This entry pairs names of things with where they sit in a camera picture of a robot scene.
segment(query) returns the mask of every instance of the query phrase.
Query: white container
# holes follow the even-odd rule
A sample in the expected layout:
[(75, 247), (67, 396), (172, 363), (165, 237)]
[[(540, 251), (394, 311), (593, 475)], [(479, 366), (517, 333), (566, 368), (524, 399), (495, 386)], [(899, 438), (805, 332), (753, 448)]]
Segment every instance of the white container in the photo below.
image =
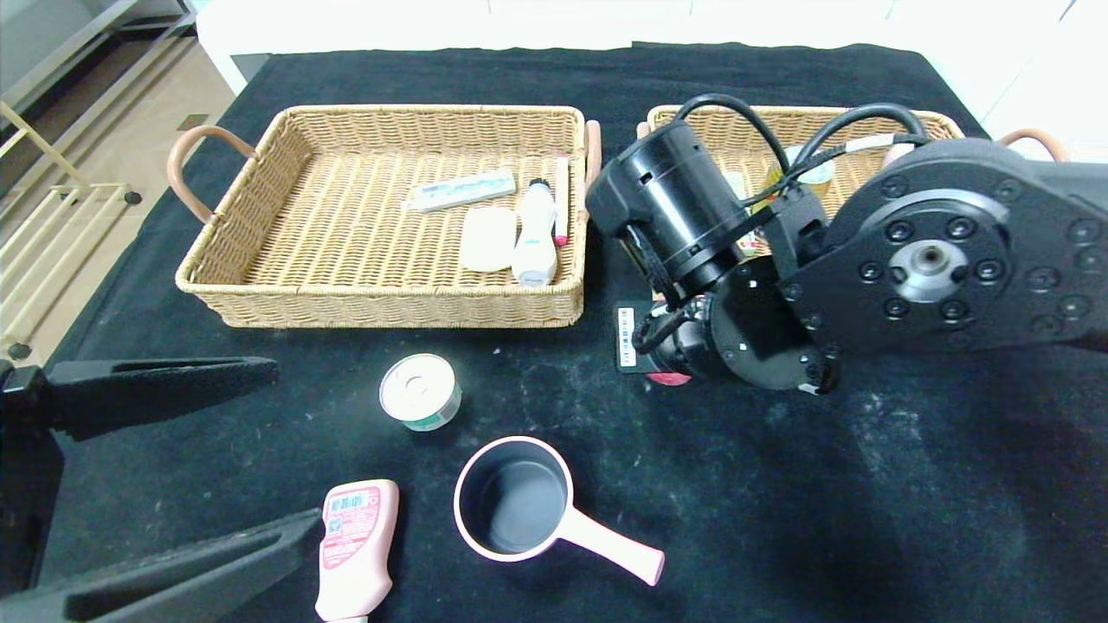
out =
[(520, 239), (512, 253), (512, 276), (524, 287), (548, 286), (557, 272), (557, 251), (551, 228), (557, 205), (544, 180), (532, 180), (520, 208)]
[[(786, 147), (784, 155), (789, 159), (789, 164), (793, 164), (797, 156), (800, 155), (800, 150), (804, 149), (803, 145), (792, 145), (791, 147)], [(831, 186), (831, 180), (834, 180), (835, 171), (838, 166), (834, 161), (829, 160), (823, 164), (817, 166), (815, 168), (803, 173), (800, 175), (800, 183), (808, 184), (815, 190), (815, 194), (823, 198), (828, 194), (828, 188)]]
[(420, 432), (452, 420), (462, 404), (454, 369), (429, 353), (404, 357), (389, 368), (378, 397), (384, 412)]

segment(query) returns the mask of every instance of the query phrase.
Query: pink basket handle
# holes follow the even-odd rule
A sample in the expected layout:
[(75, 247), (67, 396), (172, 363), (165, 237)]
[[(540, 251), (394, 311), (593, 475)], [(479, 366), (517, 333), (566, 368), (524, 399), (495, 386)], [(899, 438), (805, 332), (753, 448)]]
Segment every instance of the pink basket handle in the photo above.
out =
[(585, 190), (601, 174), (601, 122), (585, 123)]
[(173, 149), (170, 150), (170, 159), (165, 163), (165, 176), (170, 180), (170, 187), (177, 194), (177, 198), (201, 219), (201, 223), (206, 225), (212, 219), (212, 211), (201, 200), (196, 198), (193, 191), (185, 184), (183, 168), (185, 156), (192, 151), (193, 145), (204, 136), (218, 136), (230, 143), (230, 146), (238, 150), (238, 153), (246, 157), (256, 159), (258, 157), (258, 153), (246, 141), (217, 125), (197, 125), (182, 134), (177, 139), (177, 142), (173, 144)]

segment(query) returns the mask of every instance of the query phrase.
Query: saucepan handle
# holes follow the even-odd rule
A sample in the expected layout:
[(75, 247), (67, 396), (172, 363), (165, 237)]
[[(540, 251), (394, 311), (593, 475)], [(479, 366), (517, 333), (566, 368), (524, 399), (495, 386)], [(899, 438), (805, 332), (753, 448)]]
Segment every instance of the saucepan handle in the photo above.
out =
[(661, 568), (666, 563), (665, 552), (605, 528), (573, 507), (562, 518), (557, 535), (601, 554), (652, 586), (661, 578)]

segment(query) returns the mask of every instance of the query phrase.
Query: table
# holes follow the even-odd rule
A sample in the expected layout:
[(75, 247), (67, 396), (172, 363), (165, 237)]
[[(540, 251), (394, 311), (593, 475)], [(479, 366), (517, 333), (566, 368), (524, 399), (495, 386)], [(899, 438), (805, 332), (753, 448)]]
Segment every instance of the table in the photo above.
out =
[[(725, 91), (758, 104), (894, 101), (979, 126), (917, 54), (637, 44), (612, 51), (275, 57), (220, 125), (257, 140), (293, 104), (570, 104), (605, 157), (659, 103)], [(209, 204), (242, 166), (206, 142), (186, 178)], [(375, 621), (1104, 621), (1108, 357), (1053, 346), (849, 360), (824, 397), (739, 381), (620, 376), (615, 300), (643, 296), (594, 232), (586, 310), (565, 329), (230, 329), (173, 286), (198, 232), (163, 196), (55, 360), (257, 355), (273, 388), (174, 421), (68, 443), (43, 582), (318, 505), (334, 484), (401, 489), (391, 594)], [(377, 385), (401, 357), (450, 360), (448, 427), (390, 421)], [(469, 550), (451, 497), (465, 459), (525, 433), (558, 448), (579, 507), (666, 551), (650, 589), (567, 544), (514, 565)], [(315, 561), (228, 621), (311, 621)]]

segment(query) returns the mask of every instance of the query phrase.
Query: can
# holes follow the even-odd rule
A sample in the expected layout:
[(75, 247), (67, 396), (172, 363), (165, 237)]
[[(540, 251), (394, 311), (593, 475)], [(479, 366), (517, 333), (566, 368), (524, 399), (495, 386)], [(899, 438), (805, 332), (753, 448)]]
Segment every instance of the can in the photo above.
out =
[(454, 418), (462, 390), (442, 357), (421, 353), (393, 364), (378, 391), (381, 408), (417, 431), (434, 430)]

